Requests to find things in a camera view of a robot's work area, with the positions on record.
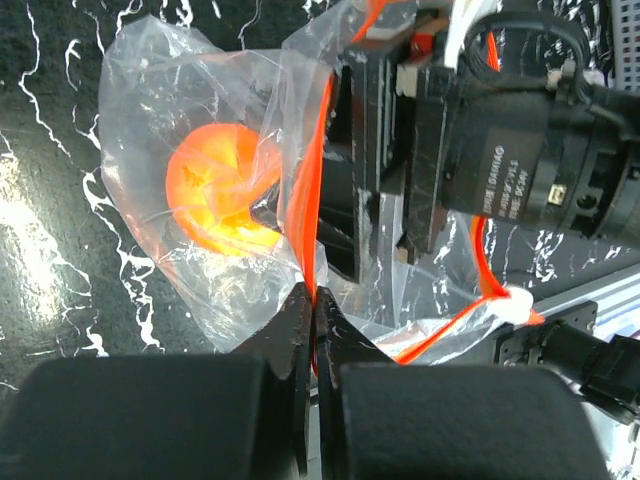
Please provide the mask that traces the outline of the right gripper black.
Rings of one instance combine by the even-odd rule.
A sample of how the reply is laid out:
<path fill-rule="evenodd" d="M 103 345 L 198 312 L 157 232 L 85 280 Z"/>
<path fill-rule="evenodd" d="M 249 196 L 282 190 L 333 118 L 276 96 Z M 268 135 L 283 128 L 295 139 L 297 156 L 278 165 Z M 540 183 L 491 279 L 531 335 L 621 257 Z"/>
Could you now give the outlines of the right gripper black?
<path fill-rule="evenodd" d="M 550 118 L 544 78 L 492 73 L 491 33 L 546 34 L 550 16 L 503 11 L 472 24 L 460 70 L 444 65 L 446 16 L 421 9 L 387 39 L 342 54 L 324 149 L 319 239 L 330 268 L 360 282 L 383 194 L 400 198 L 396 240 L 410 261 L 430 253 L 449 211 L 543 227 L 542 158 Z"/>

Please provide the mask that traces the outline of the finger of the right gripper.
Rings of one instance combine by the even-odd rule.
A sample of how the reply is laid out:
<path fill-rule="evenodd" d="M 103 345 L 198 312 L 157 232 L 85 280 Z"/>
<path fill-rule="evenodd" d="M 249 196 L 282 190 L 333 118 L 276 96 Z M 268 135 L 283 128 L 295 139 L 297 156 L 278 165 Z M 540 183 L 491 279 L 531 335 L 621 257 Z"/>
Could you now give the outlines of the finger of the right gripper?
<path fill-rule="evenodd" d="M 273 184 L 249 208 L 252 220 L 277 233 L 281 232 L 277 218 L 279 194 L 280 185 Z"/>

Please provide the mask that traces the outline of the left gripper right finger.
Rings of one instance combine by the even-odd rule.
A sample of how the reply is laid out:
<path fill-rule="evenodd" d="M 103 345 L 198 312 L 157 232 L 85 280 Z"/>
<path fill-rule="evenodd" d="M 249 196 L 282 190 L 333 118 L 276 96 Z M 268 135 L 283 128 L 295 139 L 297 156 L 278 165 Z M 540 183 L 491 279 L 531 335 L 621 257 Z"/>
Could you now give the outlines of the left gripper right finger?
<path fill-rule="evenodd" d="M 326 479 L 604 479 L 578 398 L 554 373 L 401 366 L 316 295 L 321 471 Z"/>

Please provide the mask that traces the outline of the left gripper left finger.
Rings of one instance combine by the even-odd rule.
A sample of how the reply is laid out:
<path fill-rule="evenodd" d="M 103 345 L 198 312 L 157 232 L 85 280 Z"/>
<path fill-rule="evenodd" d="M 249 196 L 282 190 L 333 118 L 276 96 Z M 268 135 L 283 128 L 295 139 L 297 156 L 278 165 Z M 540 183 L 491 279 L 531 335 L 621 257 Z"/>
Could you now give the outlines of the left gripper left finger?
<path fill-rule="evenodd" d="M 1 423 L 5 479 L 298 479 L 308 470 L 312 298 L 227 354 L 39 365 Z"/>

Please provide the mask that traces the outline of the fake orange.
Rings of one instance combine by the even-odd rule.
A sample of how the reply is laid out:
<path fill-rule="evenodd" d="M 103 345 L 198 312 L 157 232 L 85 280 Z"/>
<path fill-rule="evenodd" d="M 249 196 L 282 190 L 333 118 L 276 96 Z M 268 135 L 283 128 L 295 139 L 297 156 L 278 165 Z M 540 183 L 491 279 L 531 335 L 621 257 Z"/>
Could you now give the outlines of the fake orange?
<path fill-rule="evenodd" d="M 250 205 L 280 177 L 280 153 L 237 123 L 210 123 L 189 133 L 168 163 L 165 191 L 174 220 L 197 246 L 243 256 L 276 245 L 280 234 L 251 219 Z"/>

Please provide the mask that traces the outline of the clear zip top bag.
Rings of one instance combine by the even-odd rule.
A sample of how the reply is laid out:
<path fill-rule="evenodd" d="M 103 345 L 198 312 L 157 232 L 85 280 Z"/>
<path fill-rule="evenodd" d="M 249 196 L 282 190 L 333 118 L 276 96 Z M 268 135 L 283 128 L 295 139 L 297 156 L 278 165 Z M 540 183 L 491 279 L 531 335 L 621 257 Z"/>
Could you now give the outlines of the clear zip top bag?
<path fill-rule="evenodd" d="M 540 325 L 501 285 L 483 225 L 444 219 L 419 264 L 399 250 L 403 193 L 370 193 L 329 149 L 349 64 L 408 31 L 415 1 L 341 1 L 277 49 L 227 52 L 154 16 L 120 29 L 102 62 L 101 174 L 132 235 L 229 352 L 301 285 L 403 364 L 437 364 L 502 326 Z"/>

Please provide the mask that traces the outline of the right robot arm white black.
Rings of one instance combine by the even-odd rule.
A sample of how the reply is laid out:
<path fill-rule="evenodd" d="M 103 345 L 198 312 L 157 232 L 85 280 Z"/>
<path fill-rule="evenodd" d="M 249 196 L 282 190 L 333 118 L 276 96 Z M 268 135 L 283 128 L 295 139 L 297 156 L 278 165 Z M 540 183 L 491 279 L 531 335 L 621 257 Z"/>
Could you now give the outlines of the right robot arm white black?
<path fill-rule="evenodd" d="M 290 244 L 352 281 L 365 268 L 365 222 L 399 196 L 410 261 L 433 250 L 448 212 L 639 244 L 639 97 L 587 77 L 588 41 L 547 12 L 474 20 L 458 64 L 438 7 L 388 39 L 340 54 L 303 184 L 281 196 Z"/>

